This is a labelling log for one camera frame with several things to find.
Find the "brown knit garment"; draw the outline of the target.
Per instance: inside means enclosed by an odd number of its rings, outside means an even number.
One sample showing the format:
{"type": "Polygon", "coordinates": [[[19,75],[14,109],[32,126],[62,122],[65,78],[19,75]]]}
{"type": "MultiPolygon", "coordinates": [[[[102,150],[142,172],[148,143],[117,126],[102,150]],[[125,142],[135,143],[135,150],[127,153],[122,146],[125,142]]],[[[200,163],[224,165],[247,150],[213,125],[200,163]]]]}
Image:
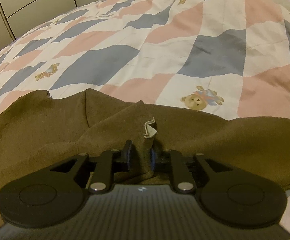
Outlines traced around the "brown knit garment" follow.
{"type": "MultiPolygon", "coordinates": [[[[64,99],[28,93],[0,114],[0,189],[73,155],[121,148],[131,140],[131,173],[117,183],[163,184],[150,169],[154,142],[184,156],[203,153],[290,189],[290,119],[225,120],[185,108],[124,102],[93,89],[64,99]]],[[[0,216],[0,227],[3,220],[0,216]]]]}

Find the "checkered pink blue white quilt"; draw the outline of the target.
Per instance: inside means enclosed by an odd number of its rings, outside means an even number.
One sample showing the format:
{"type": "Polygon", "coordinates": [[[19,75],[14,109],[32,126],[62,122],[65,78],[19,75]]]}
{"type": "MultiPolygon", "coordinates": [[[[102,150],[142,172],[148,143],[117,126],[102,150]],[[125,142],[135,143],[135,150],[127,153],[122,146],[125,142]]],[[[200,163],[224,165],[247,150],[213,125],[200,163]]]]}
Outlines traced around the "checkered pink blue white quilt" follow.
{"type": "Polygon", "coordinates": [[[279,0],[99,0],[0,51],[0,114],[37,90],[64,99],[87,89],[225,120],[290,119],[290,10],[279,0]]]}

